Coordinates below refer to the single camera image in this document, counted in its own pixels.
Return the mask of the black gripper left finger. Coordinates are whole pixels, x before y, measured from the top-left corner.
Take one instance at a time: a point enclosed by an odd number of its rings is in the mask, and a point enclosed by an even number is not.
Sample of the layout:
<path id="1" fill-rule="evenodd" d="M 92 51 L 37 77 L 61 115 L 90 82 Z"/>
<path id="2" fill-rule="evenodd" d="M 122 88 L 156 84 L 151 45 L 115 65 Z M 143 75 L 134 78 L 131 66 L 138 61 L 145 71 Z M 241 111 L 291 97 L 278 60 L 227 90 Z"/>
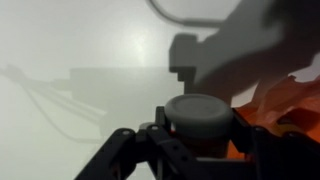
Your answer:
<path id="1" fill-rule="evenodd" d="M 155 122 L 135 132 L 115 130 L 75 180 L 126 180 L 139 163 L 147 162 L 157 180 L 192 180 L 200 176 L 190 151 L 170 135 L 164 108 L 156 108 Z"/>

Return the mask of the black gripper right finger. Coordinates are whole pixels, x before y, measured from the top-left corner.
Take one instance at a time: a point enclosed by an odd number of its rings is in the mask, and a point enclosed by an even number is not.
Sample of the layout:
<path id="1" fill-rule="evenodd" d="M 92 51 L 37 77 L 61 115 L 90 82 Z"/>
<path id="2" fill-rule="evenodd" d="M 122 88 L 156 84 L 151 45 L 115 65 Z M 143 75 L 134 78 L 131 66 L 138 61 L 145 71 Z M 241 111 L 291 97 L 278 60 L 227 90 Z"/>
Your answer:
<path id="1" fill-rule="evenodd" d="M 231 140 L 242 160 L 201 160 L 196 180 L 320 180 L 320 144 L 297 131 L 272 135 L 233 110 Z"/>

